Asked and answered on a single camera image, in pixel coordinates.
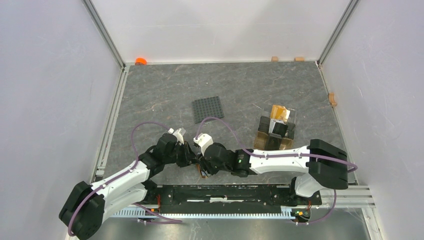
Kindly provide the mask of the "curved wooden piece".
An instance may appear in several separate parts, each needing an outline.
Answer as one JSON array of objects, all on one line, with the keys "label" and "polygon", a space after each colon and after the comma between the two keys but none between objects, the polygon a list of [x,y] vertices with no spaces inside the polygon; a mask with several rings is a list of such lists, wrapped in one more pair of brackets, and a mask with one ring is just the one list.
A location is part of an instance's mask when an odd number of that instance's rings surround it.
[{"label": "curved wooden piece", "polygon": [[330,92],[328,94],[328,100],[329,100],[329,103],[330,103],[331,107],[334,108],[334,107],[336,107],[338,105],[338,103],[336,101],[336,98],[335,98],[335,93],[334,92]]}]

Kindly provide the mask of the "black credit card stack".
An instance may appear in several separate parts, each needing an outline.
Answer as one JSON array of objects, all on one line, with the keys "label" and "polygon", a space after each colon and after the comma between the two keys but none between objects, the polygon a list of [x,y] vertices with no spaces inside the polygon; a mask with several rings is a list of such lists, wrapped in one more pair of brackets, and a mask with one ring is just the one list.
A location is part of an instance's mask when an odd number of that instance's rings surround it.
[{"label": "black credit card stack", "polygon": [[269,133],[271,119],[262,115],[259,119],[258,131],[262,133]]}]

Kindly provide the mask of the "dark grey studded baseplate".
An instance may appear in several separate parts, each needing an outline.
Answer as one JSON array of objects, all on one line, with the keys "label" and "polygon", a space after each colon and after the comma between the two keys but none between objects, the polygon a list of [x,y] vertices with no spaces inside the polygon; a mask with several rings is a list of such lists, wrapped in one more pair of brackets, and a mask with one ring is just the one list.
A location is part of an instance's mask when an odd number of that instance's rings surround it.
[{"label": "dark grey studded baseplate", "polygon": [[191,106],[195,124],[201,123],[207,117],[222,119],[225,116],[219,96],[194,100]]}]

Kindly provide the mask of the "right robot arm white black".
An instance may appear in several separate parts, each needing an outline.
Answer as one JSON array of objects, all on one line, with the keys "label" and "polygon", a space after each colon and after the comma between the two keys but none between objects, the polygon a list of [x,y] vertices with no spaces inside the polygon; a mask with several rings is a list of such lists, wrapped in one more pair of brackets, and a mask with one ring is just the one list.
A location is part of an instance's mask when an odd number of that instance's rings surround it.
[{"label": "right robot arm white black", "polygon": [[302,204],[321,189],[345,190],[349,186],[347,154],[321,139],[288,150],[226,149],[205,134],[194,139],[210,175],[218,171],[245,178],[268,172],[296,172],[289,199]]}]

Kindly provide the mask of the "orange round cap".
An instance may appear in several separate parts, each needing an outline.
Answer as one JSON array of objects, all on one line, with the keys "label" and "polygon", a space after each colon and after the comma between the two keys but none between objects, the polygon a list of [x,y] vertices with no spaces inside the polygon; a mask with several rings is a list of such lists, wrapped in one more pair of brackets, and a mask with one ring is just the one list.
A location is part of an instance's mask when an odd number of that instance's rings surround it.
[{"label": "orange round cap", "polygon": [[138,57],[138,58],[135,59],[134,64],[135,65],[146,65],[147,61],[146,61],[146,59],[144,59],[142,57]]}]

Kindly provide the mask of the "brown leather card holder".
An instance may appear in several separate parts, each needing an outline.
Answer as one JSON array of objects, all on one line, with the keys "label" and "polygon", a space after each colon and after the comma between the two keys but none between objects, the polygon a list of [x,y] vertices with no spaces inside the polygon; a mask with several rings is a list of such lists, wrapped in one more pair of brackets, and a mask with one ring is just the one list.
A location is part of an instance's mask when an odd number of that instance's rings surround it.
[{"label": "brown leather card holder", "polygon": [[197,170],[199,172],[199,175],[202,179],[207,179],[209,177],[208,171],[204,169],[200,164],[196,164]]}]

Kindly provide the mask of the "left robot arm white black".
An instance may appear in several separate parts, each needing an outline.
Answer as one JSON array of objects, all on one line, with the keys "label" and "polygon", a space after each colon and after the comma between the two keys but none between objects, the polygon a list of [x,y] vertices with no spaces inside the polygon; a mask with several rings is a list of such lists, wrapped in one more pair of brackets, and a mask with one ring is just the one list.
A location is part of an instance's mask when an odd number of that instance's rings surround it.
[{"label": "left robot arm white black", "polygon": [[153,203],[157,190],[144,183],[151,184],[150,179],[163,171],[165,165],[175,164],[184,156],[187,149],[184,134],[184,128],[170,128],[156,145],[137,154],[136,160],[124,169],[91,184],[77,183],[59,212],[68,235],[87,240],[103,222],[123,208],[140,201]]}]

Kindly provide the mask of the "gold credit card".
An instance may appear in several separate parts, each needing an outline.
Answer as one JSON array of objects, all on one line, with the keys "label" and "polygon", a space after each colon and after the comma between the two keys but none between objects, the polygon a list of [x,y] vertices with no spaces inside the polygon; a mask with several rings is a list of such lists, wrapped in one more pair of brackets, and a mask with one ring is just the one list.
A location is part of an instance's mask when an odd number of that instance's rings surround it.
[{"label": "gold credit card", "polygon": [[287,109],[285,106],[274,104],[271,109],[270,118],[287,122],[289,119],[290,113],[291,111]]}]

